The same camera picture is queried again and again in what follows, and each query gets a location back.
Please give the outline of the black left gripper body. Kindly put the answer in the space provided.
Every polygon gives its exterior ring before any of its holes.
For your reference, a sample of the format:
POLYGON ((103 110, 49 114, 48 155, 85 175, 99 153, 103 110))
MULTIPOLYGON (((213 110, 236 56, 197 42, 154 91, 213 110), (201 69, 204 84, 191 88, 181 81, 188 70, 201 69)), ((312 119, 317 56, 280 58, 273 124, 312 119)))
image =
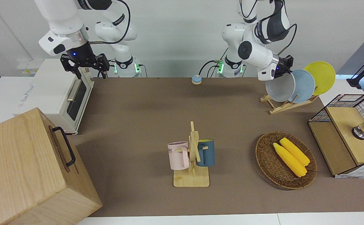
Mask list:
POLYGON ((286 73, 287 71, 286 64, 287 63, 285 58, 283 57, 278 58, 278 63, 276 65, 276 70, 275 70, 275 77, 281 77, 286 73))

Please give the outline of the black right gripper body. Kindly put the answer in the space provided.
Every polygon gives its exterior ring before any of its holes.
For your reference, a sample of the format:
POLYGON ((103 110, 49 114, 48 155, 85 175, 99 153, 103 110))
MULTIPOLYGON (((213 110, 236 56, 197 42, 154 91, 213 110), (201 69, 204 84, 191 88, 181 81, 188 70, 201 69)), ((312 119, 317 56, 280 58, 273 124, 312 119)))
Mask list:
POLYGON ((79 67, 88 67, 98 70, 96 66, 96 55, 94 54, 90 44, 84 44, 66 51, 70 60, 79 67))

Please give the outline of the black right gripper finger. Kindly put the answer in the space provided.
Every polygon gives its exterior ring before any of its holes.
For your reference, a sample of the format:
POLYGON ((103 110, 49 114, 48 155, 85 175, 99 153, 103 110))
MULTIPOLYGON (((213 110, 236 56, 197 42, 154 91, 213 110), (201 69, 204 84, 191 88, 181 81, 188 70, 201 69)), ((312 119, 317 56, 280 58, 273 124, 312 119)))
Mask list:
POLYGON ((107 72, 110 69, 110 64, 104 53, 101 53, 97 56, 97 68, 102 78, 108 77, 107 72))
POLYGON ((81 79, 81 73, 79 71, 78 63, 74 63, 74 65, 70 64, 71 58, 67 54, 62 54, 60 57, 60 62, 63 65, 63 68, 66 72, 73 73, 78 79, 81 79))

